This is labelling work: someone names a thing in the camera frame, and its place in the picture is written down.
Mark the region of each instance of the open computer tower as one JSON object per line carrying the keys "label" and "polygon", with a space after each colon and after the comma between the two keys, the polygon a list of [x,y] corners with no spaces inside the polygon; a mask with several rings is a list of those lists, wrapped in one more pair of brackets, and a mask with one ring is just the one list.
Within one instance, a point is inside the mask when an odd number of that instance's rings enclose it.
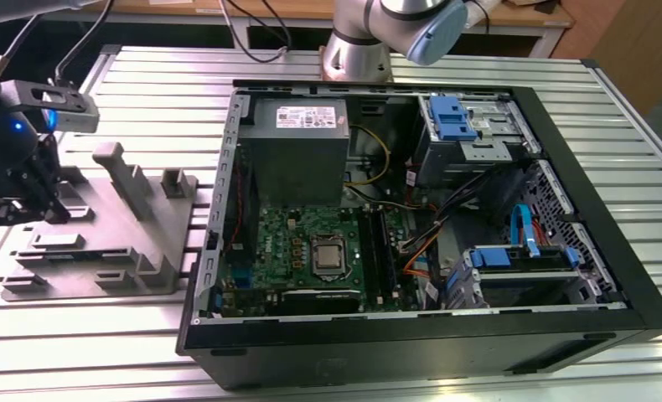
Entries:
{"label": "open computer tower", "polygon": [[178,340],[223,388],[543,373],[662,334],[531,89],[235,86]]}

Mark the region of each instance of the cpu socket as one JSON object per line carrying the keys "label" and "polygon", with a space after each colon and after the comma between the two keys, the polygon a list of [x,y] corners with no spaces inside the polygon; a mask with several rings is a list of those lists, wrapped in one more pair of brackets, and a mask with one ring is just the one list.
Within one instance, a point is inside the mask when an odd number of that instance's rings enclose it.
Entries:
{"label": "cpu socket", "polygon": [[336,234],[311,238],[311,270],[322,278],[346,275],[346,242]]}

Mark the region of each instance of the power supply label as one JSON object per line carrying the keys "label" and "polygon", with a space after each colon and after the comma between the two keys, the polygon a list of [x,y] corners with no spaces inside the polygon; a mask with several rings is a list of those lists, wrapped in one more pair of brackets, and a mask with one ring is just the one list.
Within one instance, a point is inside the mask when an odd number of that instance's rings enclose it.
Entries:
{"label": "power supply label", "polygon": [[335,108],[283,106],[276,109],[276,128],[335,128]]}

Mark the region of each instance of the slotted aluminum surface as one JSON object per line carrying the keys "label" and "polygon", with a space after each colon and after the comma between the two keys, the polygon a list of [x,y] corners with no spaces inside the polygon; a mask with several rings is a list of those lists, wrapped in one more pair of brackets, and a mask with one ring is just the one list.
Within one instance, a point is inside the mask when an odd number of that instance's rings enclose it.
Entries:
{"label": "slotted aluminum surface", "polygon": [[[449,57],[418,67],[395,57],[392,65],[396,82],[535,88],[662,291],[661,144],[597,72],[574,60],[546,59]],[[146,173],[174,167],[196,175],[203,188],[190,223],[192,251],[203,242],[231,80],[316,80],[319,73],[316,52],[292,52],[267,65],[231,49],[126,47],[103,54],[84,85],[100,108],[100,129],[66,134],[63,162],[104,176],[91,151],[98,141],[116,140]],[[4,236],[0,229],[0,241]],[[188,270],[194,255],[186,257]],[[662,337],[549,375],[230,394],[175,354],[184,287],[182,280],[168,296],[78,301],[7,303],[0,297],[0,400],[662,400]]]}

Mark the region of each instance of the blue led light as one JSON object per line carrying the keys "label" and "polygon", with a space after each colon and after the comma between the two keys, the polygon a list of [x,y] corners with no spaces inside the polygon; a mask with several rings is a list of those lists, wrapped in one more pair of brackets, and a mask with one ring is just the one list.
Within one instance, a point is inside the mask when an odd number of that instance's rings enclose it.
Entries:
{"label": "blue led light", "polygon": [[59,125],[59,113],[56,111],[46,110],[46,119],[48,120],[48,130],[55,131]]}

